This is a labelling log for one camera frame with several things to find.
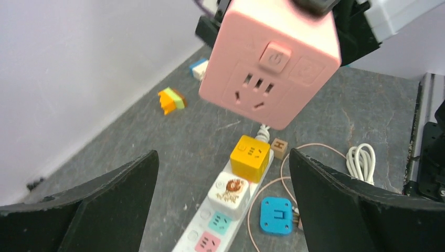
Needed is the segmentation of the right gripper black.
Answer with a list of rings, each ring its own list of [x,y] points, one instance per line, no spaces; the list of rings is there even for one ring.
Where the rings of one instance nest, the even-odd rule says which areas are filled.
[[[211,12],[204,5],[204,1],[194,1],[194,4],[204,13],[200,16],[195,35],[209,48],[213,49],[224,15],[231,1],[216,1],[216,11]]]

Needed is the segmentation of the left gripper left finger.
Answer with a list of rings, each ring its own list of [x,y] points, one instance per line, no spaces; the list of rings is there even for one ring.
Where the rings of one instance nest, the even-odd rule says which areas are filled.
[[[138,251],[158,169],[155,150],[34,203],[1,207],[1,251]]]

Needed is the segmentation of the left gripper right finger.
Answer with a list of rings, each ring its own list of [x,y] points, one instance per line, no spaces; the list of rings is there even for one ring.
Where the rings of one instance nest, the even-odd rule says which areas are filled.
[[[372,186],[297,149],[289,169],[309,251],[444,251],[444,203]]]

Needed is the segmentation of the blue socket adapter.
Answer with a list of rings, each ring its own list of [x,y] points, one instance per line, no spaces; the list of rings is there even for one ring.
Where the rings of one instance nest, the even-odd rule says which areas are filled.
[[[291,202],[282,197],[265,197],[261,202],[259,223],[265,234],[290,235],[293,230]]]

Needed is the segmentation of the large pink cube adapter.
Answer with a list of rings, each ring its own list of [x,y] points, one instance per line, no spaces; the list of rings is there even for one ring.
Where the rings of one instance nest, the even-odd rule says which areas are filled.
[[[286,128],[341,65],[332,12],[293,1],[232,1],[199,95],[276,130]]]

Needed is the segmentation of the yellow cube socket adapter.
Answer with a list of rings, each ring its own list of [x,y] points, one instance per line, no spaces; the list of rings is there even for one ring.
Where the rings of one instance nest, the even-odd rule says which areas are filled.
[[[238,177],[259,183],[270,157],[270,144],[242,135],[230,155],[232,173]]]

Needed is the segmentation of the white cube socket adapter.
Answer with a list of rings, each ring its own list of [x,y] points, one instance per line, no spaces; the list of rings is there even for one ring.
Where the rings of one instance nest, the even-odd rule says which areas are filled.
[[[210,188],[207,197],[218,212],[233,220],[240,219],[250,200],[249,182],[222,171]]]

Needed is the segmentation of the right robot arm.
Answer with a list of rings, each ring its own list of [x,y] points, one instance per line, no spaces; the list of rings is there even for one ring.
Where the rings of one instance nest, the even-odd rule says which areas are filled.
[[[443,1],[292,1],[315,17],[333,11],[342,66],[377,50],[382,42]]]

